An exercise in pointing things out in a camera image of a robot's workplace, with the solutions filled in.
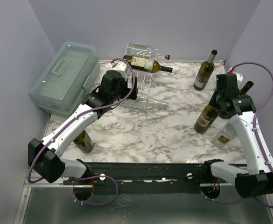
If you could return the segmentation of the green bottle brown label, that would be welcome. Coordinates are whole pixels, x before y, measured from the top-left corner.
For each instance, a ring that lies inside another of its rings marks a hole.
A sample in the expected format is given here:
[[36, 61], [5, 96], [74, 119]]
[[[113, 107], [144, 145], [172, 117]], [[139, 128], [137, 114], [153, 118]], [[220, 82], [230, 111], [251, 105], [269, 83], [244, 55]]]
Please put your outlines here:
[[211, 105], [206, 105], [195, 122], [194, 129], [197, 133], [205, 133], [219, 116], [219, 110]]

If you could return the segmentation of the green bottle white label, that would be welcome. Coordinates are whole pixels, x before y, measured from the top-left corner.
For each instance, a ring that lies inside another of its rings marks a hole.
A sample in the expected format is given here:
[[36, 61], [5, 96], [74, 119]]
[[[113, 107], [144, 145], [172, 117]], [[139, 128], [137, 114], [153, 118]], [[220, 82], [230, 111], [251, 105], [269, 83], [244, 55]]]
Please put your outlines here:
[[164, 71], [172, 73], [173, 68], [160, 65], [156, 60], [145, 59], [137, 56], [124, 55], [123, 59], [130, 64], [134, 70], [156, 73]]

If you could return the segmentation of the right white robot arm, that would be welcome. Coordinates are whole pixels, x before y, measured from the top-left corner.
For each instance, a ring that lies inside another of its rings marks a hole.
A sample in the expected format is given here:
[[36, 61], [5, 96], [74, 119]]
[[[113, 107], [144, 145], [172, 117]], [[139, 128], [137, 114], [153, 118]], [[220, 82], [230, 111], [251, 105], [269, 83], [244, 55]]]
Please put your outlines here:
[[223, 179], [235, 186], [242, 198], [273, 193], [273, 158], [257, 125], [256, 107], [248, 95], [240, 95], [236, 74], [216, 76], [216, 90], [211, 98], [228, 124], [234, 127], [243, 147], [247, 169], [237, 168], [222, 160], [204, 163], [202, 179]]

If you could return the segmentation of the green bottle under left arm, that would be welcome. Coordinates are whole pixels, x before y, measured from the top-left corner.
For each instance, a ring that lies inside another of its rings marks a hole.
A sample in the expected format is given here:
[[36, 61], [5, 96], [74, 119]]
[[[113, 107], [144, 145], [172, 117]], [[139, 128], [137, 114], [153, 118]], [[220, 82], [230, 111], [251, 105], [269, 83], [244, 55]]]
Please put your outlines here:
[[83, 152], [90, 153], [93, 148], [93, 142], [88, 133], [83, 130], [74, 140], [73, 143]]

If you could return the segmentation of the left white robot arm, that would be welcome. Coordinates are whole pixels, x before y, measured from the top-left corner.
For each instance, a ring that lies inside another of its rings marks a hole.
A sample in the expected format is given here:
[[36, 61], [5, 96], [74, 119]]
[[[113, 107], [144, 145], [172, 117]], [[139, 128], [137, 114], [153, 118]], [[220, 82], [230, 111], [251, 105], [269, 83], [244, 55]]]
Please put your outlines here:
[[60, 177], [74, 178], [80, 184], [90, 180], [87, 165], [79, 160], [63, 160], [62, 155], [80, 133], [100, 119], [106, 112], [124, 100], [136, 99], [136, 77], [132, 76], [132, 87], [116, 70], [107, 71], [101, 84], [88, 94], [76, 111], [54, 132], [42, 140], [32, 139], [28, 144], [28, 182], [35, 171], [49, 183]]

